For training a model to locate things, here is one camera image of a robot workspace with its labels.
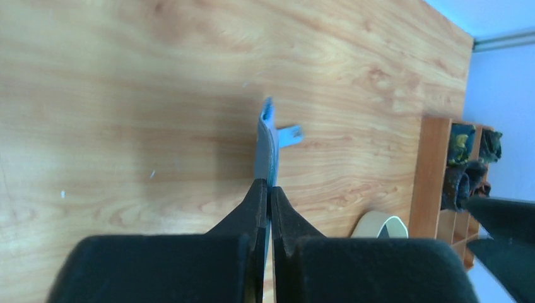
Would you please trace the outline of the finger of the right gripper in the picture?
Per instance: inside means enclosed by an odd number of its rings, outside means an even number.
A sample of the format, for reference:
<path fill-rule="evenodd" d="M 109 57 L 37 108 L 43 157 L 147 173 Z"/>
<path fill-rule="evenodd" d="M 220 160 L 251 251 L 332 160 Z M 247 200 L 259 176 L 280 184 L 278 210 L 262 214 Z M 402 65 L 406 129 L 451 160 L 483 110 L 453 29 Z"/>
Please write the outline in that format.
<path fill-rule="evenodd" d="M 533 202 L 473 196 L 465 209 L 492 238 L 534 244 Z"/>
<path fill-rule="evenodd" d="M 534 302 L 533 244 L 486 238 L 467 246 L 516 302 Z"/>

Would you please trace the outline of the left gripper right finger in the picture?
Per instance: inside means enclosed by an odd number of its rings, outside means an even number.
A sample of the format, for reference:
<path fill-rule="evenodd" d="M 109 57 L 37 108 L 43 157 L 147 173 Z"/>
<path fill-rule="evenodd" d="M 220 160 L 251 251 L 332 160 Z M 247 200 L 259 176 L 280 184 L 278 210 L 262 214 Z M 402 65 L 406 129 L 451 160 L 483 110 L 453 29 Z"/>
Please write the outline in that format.
<path fill-rule="evenodd" d="M 277 302 L 476 302 L 457 254 L 434 239 L 326 237 L 280 187 L 269 202 Z"/>

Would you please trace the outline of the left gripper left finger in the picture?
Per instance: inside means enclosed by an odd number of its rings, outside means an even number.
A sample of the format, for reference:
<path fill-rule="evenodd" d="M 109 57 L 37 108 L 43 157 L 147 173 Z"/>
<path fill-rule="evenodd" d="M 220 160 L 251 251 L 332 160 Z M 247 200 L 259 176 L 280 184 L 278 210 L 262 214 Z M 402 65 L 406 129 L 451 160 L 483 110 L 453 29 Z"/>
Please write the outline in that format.
<path fill-rule="evenodd" d="M 49 302 L 261 302 L 268 188 L 204 234 L 93 235 L 66 258 Z"/>

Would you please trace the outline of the beige oval tray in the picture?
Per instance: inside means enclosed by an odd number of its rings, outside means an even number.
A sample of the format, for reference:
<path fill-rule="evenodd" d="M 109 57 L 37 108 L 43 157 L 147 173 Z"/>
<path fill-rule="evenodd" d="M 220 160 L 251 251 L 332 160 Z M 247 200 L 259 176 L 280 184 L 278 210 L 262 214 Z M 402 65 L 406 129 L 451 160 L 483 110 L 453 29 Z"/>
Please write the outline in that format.
<path fill-rule="evenodd" d="M 403 222 L 398 216 L 381 211 L 366 212 L 356 224 L 352 238 L 378 238 L 382 226 L 389 220 Z"/>

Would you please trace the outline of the black card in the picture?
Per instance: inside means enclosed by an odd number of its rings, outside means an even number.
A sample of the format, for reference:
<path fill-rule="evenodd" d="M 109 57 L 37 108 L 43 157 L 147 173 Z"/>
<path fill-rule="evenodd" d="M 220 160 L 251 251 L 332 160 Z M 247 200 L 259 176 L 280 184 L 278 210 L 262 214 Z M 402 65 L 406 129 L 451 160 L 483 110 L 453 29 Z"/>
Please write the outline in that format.
<path fill-rule="evenodd" d="M 389 220 L 386 222 L 378 236 L 379 239 L 386 239 L 386 238 L 395 238 L 395 239 L 407 239 L 408 238 L 408 230 L 401 221 L 397 220 Z"/>

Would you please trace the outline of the blue card holder wallet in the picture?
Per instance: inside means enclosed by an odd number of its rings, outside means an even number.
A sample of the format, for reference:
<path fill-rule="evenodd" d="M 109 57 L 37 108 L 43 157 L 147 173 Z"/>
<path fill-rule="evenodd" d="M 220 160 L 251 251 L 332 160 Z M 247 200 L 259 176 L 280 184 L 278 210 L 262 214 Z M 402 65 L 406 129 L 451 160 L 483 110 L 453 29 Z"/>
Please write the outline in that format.
<path fill-rule="evenodd" d="M 277 129 L 273 98 L 265 99 L 257 123 L 254 181 L 247 195 L 252 199 L 256 229 L 254 250 L 256 266 L 264 270 L 268 253 L 271 224 L 274 224 L 274 263 L 283 264 L 295 250 L 297 237 L 312 229 L 303 216 L 291 205 L 283 189 L 276 185 L 279 152 L 303 140 L 302 128 L 291 126 Z"/>

